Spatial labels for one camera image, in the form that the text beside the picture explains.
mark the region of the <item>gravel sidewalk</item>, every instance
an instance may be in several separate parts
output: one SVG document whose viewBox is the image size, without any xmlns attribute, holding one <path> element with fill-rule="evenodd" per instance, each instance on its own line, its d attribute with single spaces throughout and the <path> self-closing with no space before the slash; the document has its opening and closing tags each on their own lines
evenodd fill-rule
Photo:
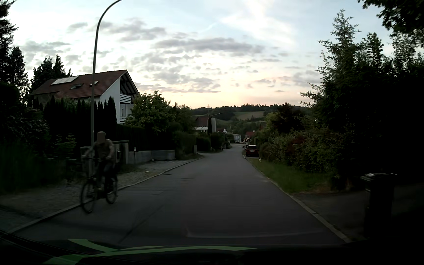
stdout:
<svg viewBox="0 0 424 265">
<path fill-rule="evenodd" d="M 157 161 L 138 165 L 133 172 L 117 175 L 118 187 L 134 184 L 190 161 Z M 9 231 L 79 203 L 81 185 L 65 182 L 55 187 L 0 196 L 0 229 Z"/>
</svg>

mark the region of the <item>man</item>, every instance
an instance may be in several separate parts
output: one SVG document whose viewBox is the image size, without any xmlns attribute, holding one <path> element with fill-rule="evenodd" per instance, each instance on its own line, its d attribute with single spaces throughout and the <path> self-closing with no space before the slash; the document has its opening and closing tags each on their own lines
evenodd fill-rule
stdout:
<svg viewBox="0 0 424 265">
<path fill-rule="evenodd" d="M 97 133 L 97 141 L 94 142 L 94 145 L 90 147 L 88 151 L 84 154 L 84 157 L 86 157 L 88 154 L 90 154 L 92 151 L 95 152 L 95 156 L 97 158 L 105 158 L 105 160 L 101 161 L 99 165 L 97 166 L 96 171 L 96 182 L 99 191 L 102 191 L 101 188 L 101 181 L 102 176 L 108 178 L 111 177 L 114 173 L 114 167 L 115 167 L 115 148 L 114 143 L 106 139 L 106 133 L 103 131 L 100 131 Z"/>
</svg>

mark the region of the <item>road edge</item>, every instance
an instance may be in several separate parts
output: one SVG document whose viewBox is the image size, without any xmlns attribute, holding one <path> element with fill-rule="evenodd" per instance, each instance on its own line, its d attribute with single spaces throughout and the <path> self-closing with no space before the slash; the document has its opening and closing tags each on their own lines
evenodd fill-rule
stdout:
<svg viewBox="0 0 424 265">
<path fill-rule="evenodd" d="M 317 220 L 319 220 L 324 226 L 326 226 L 331 232 L 333 232 L 335 235 L 337 235 L 337 237 L 341 238 L 341 240 L 343 240 L 345 243 L 351 243 L 353 242 L 348 236 L 346 236 L 343 232 L 341 232 L 340 230 L 336 229 L 335 226 L 333 226 L 332 224 L 330 224 L 327 220 L 325 220 L 320 214 L 318 214 L 316 211 L 312 210 L 312 208 L 308 207 L 307 205 L 305 205 L 305 203 L 303 203 L 301 200 L 299 200 L 298 198 L 290 195 L 289 193 L 285 192 L 283 189 L 281 189 L 281 187 L 274 182 L 274 180 L 268 178 L 261 170 L 259 170 L 253 163 L 251 163 L 250 160 L 246 159 L 246 161 L 248 161 L 259 173 L 261 173 L 265 178 L 267 178 L 269 181 L 271 181 L 271 183 L 273 183 L 276 187 L 278 187 L 284 194 L 286 194 L 287 196 L 289 196 L 291 199 L 293 199 L 295 202 L 297 202 L 302 208 L 304 208 L 306 211 L 308 211 L 313 217 L 315 217 Z"/>
<path fill-rule="evenodd" d="M 139 184 L 139 183 L 141 183 L 141 182 L 144 182 L 144 181 L 149 180 L 150 178 L 154 178 L 154 177 L 157 177 L 157 176 L 159 176 L 159 175 L 162 175 L 162 174 L 164 174 L 164 173 L 166 173 L 166 172 L 168 172 L 168 171 L 170 171 L 170 170 L 173 170 L 173 169 L 175 169 L 175 168 L 177 168 L 177 167 L 184 166 L 184 165 L 186 165 L 186 164 L 192 163 L 192 162 L 197 161 L 197 160 L 199 160 L 199 159 L 203 159 L 204 157 L 205 157 L 205 156 L 202 156 L 202 157 L 200 157 L 200 158 L 197 158 L 197 159 L 193 159 L 193 160 L 191 160 L 191 161 L 188 161 L 188 162 L 186 162 L 186 163 L 184 163 L 184 164 L 181 164 L 181 165 L 178 165 L 178 166 L 174 166 L 174 167 L 169 168 L 169 169 L 167 169 L 167 170 L 165 170 L 165 171 L 163 171 L 163 172 L 161 172 L 161 173 L 159 173 L 159 174 L 156 174 L 156 175 L 154 175 L 154 176 L 148 177 L 148 178 L 143 179 L 143 180 L 141 180 L 141 181 L 135 182 L 134 184 L 129 184 L 129 185 L 122 186 L 121 188 L 118 188 L 117 190 L 123 190 L 123 189 L 128 188 L 128 187 L 131 187 L 131 186 L 133 186 L 133 185 L 137 185 L 137 184 Z M 15 233 L 15 232 L 17 232 L 17 231 L 20 231 L 20 230 L 22 230 L 22 229 L 28 228 L 28 227 L 33 226 L 33 225 L 35 225 L 35 224 L 37 224 L 37 223 L 40 223 L 40 222 L 42 222 L 42 221 L 44 221 L 44 220 L 47 220 L 47 219 L 53 218 L 53 217 L 55 217 L 55 216 L 57 216 L 57 215 L 59 215 L 59 214 L 62 214 L 62 213 L 64 213 L 64 212 L 67 212 L 67 211 L 69 211 L 69 210 L 72 210 L 72 209 L 74 209 L 74 208 L 77 208 L 77 207 L 79 207 L 80 205 L 81 205 L 80 203 L 77 203 L 77 204 L 74 204 L 74 205 L 69 206 L 69 207 L 67 207 L 67 208 L 64 208 L 64 209 L 61 209 L 61 210 L 59 210 L 59 211 L 56 211 L 55 213 L 48 214 L 48 215 L 46 215 L 46 216 L 44 216 L 44 217 L 42 217 L 42 218 L 39 218 L 39 219 L 37 219 L 37 220 L 33 220 L 33 221 L 31 221 L 31 222 L 28 222 L 28 223 L 26 223 L 26 224 L 24 224 L 24 225 L 18 226 L 18 227 L 16 227 L 16 228 L 14 228 L 14 229 L 10 230 L 8 233 L 12 234 L 12 233 Z"/>
</svg>

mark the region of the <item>distant house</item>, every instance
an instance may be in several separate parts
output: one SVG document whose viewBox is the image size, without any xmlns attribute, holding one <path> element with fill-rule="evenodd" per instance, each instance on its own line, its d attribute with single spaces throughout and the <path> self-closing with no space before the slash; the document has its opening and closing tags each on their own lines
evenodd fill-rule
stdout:
<svg viewBox="0 0 424 265">
<path fill-rule="evenodd" d="M 260 130 L 266 128 L 266 122 L 260 122 Z"/>
<path fill-rule="evenodd" d="M 235 142 L 241 142 L 241 135 L 240 134 L 233 134 L 233 139 Z"/>
<path fill-rule="evenodd" d="M 199 116 L 195 117 L 196 122 L 196 131 L 199 133 L 207 133 L 208 132 L 208 126 L 207 126 L 207 120 L 209 119 L 209 116 Z M 216 131 L 215 127 L 215 118 L 210 118 L 210 124 L 212 126 L 212 133 Z"/>
<path fill-rule="evenodd" d="M 247 138 L 247 139 L 250 139 L 253 136 L 254 136 L 254 132 L 246 132 L 245 133 L 245 138 Z"/>
<path fill-rule="evenodd" d="M 109 71 L 94 74 L 94 100 L 96 103 L 108 101 L 112 97 L 115 102 L 117 123 L 124 123 L 133 107 L 133 99 L 139 95 L 138 89 L 127 70 Z M 34 90 L 30 96 L 46 105 L 52 95 L 55 99 L 69 97 L 71 99 L 91 100 L 92 74 L 67 78 L 50 79 Z"/>
<path fill-rule="evenodd" d="M 245 142 L 249 142 L 251 137 L 254 136 L 254 132 L 246 132 L 244 135 Z"/>
<path fill-rule="evenodd" d="M 220 133 L 227 133 L 227 129 L 225 129 L 225 128 L 223 128 L 223 127 L 221 127 L 221 128 L 217 128 L 217 130 L 216 130 L 217 132 L 220 132 Z"/>
</svg>

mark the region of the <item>red tiled roof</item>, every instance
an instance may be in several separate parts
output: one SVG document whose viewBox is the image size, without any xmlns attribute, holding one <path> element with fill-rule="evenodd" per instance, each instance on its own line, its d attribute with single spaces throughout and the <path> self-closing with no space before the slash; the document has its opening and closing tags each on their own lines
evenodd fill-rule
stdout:
<svg viewBox="0 0 424 265">
<path fill-rule="evenodd" d="M 207 119 L 208 118 L 209 118 L 208 116 L 197 117 L 197 119 L 196 119 L 196 126 L 208 126 L 208 124 L 207 124 Z"/>
<path fill-rule="evenodd" d="M 121 77 L 126 72 L 127 70 L 117 70 L 95 73 L 94 80 L 98 82 L 94 86 L 94 96 L 101 96 L 117 79 L 119 79 L 119 77 Z M 92 78 L 92 74 L 78 75 L 78 77 L 70 83 L 56 85 L 51 84 L 55 82 L 58 78 L 50 79 L 46 81 L 43 85 L 38 87 L 36 90 L 34 90 L 30 95 L 32 96 L 46 93 L 56 93 L 56 99 L 61 99 L 64 95 L 67 95 L 72 99 L 87 98 L 91 96 L 90 84 L 92 82 Z M 71 89 L 72 86 L 80 83 L 83 84 L 81 87 Z"/>
</svg>

